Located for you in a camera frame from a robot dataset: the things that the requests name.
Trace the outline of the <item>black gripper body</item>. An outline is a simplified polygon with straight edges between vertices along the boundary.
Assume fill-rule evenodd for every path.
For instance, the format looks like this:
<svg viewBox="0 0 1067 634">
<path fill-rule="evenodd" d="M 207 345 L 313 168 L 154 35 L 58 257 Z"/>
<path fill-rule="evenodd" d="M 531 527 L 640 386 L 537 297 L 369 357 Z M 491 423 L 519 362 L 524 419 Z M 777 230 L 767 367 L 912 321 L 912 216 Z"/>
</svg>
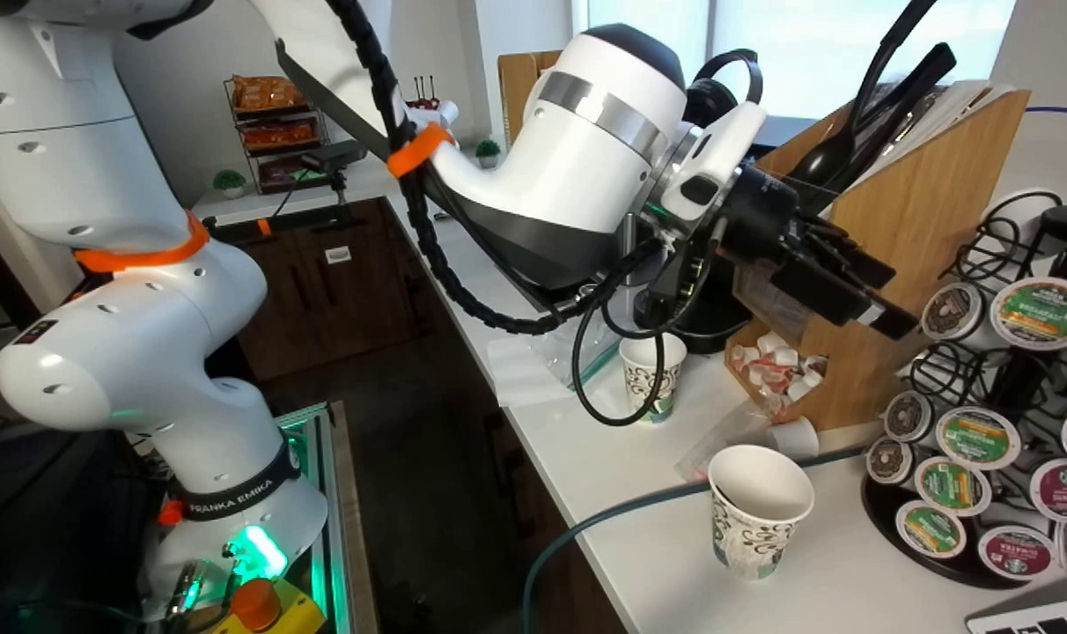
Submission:
<svg viewBox="0 0 1067 634">
<path fill-rule="evenodd" d="M 747 167 L 725 193 L 716 242 L 725 261 L 773 280 L 828 276 L 799 216 L 799 193 L 759 167 Z"/>
</svg>

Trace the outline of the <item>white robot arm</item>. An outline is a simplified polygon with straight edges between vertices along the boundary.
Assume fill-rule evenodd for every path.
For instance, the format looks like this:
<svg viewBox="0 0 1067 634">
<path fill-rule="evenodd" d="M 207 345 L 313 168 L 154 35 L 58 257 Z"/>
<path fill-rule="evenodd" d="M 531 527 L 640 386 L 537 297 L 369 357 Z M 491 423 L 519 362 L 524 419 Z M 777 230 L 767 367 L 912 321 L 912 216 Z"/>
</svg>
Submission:
<svg viewBox="0 0 1067 634">
<path fill-rule="evenodd" d="M 149 553 L 145 619 L 176 610 L 187 566 L 282 573 L 328 520 L 262 391 L 203 369 L 266 302 L 266 270 L 176 206 L 114 67 L 117 35 L 149 39 L 203 6 L 0 0 L 0 206 L 107 280 L 0 348 L 0 396 L 53 430 L 142 432 L 174 472 L 187 519 Z M 631 25 L 573 35 L 531 87 L 509 159 L 481 168 L 400 104 L 355 0 L 255 6 L 300 95 L 381 156 L 414 201 L 454 210 L 511 283 L 546 288 L 554 323 L 620 276 L 618 233 L 640 206 L 736 233 L 720 207 L 747 181 L 760 111 L 691 127 L 675 52 Z"/>
</svg>

